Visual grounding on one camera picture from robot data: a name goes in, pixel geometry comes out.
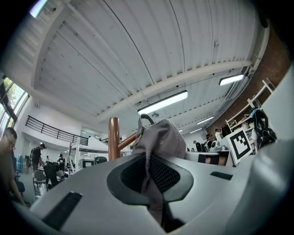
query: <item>ceiling beam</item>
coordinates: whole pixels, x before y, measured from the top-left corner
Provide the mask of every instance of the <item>ceiling beam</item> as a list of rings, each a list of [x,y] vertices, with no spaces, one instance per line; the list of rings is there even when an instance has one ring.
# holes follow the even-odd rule
[[[47,22],[38,42],[36,54],[34,56],[32,77],[30,82],[32,88],[35,88],[36,84],[39,82],[45,55],[54,35],[56,34],[57,29],[70,13],[71,10],[62,3]]]
[[[178,84],[182,84],[188,82],[190,80],[197,81],[201,80],[203,76],[210,75],[212,73],[218,73],[221,71],[239,68],[239,67],[246,67],[252,64],[251,61],[232,61],[232,62],[224,62],[218,64],[207,65],[204,67],[199,67],[188,72],[184,72],[178,74],[174,77],[171,77],[167,80],[161,81],[154,85],[151,85],[141,92],[133,94],[126,99],[122,100],[120,103],[112,106],[111,108],[107,109],[103,113],[97,116],[98,122],[104,121],[118,112],[124,110],[125,108],[138,103],[139,101],[144,100],[146,97],[149,98],[155,94],[158,94],[164,90],[177,86]]]

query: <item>white ceiling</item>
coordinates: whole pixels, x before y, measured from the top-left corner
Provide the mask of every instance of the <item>white ceiling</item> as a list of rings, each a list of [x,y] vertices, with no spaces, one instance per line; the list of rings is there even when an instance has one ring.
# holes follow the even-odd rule
[[[259,27],[246,0],[55,0],[27,19],[14,59],[33,96],[92,125],[117,116],[123,134],[136,129],[137,109],[187,90],[156,111],[186,134],[227,108],[232,84],[219,80],[250,65]]]

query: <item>black mesh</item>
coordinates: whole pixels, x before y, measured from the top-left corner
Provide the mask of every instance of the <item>black mesh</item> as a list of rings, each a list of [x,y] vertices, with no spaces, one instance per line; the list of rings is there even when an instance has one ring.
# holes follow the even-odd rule
[[[161,193],[164,193],[180,180],[180,174],[174,169],[164,165],[154,157],[151,157],[149,172]]]
[[[125,186],[138,193],[141,193],[142,182],[145,178],[145,175],[145,158],[143,157],[124,169],[120,177]]]

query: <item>fluorescent light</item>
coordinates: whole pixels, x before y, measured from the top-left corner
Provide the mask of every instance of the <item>fluorescent light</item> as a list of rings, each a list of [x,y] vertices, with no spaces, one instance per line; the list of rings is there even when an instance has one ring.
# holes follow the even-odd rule
[[[244,78],[244,74],[239,74],[239,75],[231,76],[231,77],[228,77],[228,78],[222,78],[220,80],[220,82],[219,82],[219,85],[222,86],[222,85],[226,85],[226,84],[229,84],[229,83],[233,83],[233,82],[242,80],[243,78]]]
[[[173,103],[176,103],[178,101],[186,99],[187,97],[188,97],[188,92],[185,90],[185,91],[182,91],[182,92],[177,93],[175,95],[169,96],[169,97],[167,97],[165,99],[162,99],[160,101],[157,101],[157,102],[155,102],[153,104],[150,104],[150,105],[148,105],[148,106],[146,106],[144,108],[141,108],[141,109],[138,110],[138,113],[140,115],[143,114],[143,113],[146,113],[146,114],[151,113],[151,112],[156,111],[156,110],[158,110],[160,108],[164,108],[164,107],[166,107],[168,105],[171,105]]]
[[[199,130],[201,130],[202,128],[199,128],[199,129],[197,129],[197,130],[194,130],[194,131],[192,131],[192,132],[190,132],[190,134],[191,133],[194,133],[194,132],[196,132],[196,131],[199,131]]]
[[[43,10],[45,4],[47,3],[48,0],[39,0],[29,11],[29,13],[34,17],[37,18],[38,15],[41,13]]]
[[[201,123],[204,123],[204,122],[206,122],[206,121],[208,121],[208,120],[211,120],[211,119],[213,119],[213,118],[214,118],[214,116],[209,117],[209,118],[207,118],[207,119],[205,119],[205,120],[203,120],[203,121],[197,123],[197,125],[199,125],[199,124],[201,124]]]

